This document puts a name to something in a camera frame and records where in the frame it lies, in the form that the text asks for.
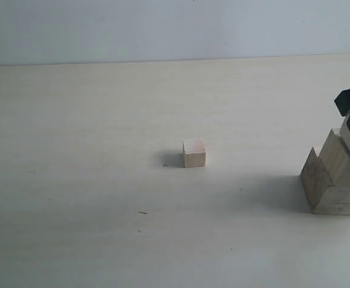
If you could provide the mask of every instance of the white wall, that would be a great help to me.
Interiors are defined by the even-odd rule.
[[[0,65],[350,52],[350,0],[0,0]]]

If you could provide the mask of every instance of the wall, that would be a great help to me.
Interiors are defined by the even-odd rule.
[[[0,0],[0,65],[350,52],[350,0]]]

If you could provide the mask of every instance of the wooden block tower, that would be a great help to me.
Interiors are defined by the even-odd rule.
[[[311,149],[300,178],[312,213],[350,215],[350,89],[335,99],[345,120]]]

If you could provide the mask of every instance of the white table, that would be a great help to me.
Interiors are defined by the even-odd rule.
[[[0,287],[350,287],[298,178],[347,88],[350,55],[0,67]]]

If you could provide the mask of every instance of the table surface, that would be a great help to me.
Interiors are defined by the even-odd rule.
[[[0,287],[350,287],[298,177],[347,88],[350,55],[0,67]]]

